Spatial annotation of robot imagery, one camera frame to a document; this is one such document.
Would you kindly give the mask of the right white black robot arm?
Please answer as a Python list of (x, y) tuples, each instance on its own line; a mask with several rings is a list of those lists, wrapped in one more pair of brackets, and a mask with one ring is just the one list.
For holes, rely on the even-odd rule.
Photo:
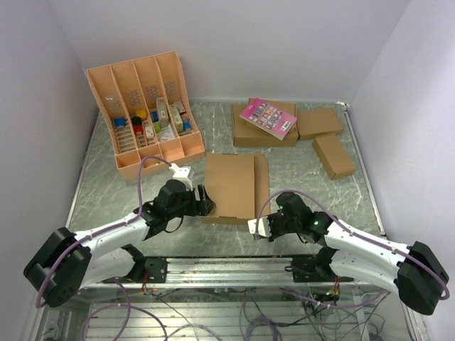
[(449, 299), (449, 275), (434, 252), (422, 242), (412, 245), (385, 240), (338, 219), (324, 207), (312, 211), (298, 190), (271, 195), (279, 209), (250, 220), (251, 234), (272, 242), (295, 234), (321, 245), (314, 275), (322, 281), (349, 277), (394, 293), (408, 308), (432, 315), (439, 301)]

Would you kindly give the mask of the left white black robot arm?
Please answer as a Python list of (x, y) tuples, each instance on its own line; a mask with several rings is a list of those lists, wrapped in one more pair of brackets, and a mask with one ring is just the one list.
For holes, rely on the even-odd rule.
[(205, 217), (215, 208), (205, 187), (189, 190), (180, 180), (168, 180), (151, 201), (111, 224), (79, 232), (55, 230), (23, 270), (37, 290), (36, 307), (58, 307), (77, 291), (109, 278), (137, 282), (146, 257), (134, 244), (161, 232), (171, 220)]

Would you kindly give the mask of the large cardboard box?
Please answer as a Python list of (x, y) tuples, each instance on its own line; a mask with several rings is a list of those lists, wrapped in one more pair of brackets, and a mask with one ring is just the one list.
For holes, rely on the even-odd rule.
[(262, 153), (209, 153), (204, 186), (215, 203), (204, 223), (246, 225), (269, 197), (267, 158)]

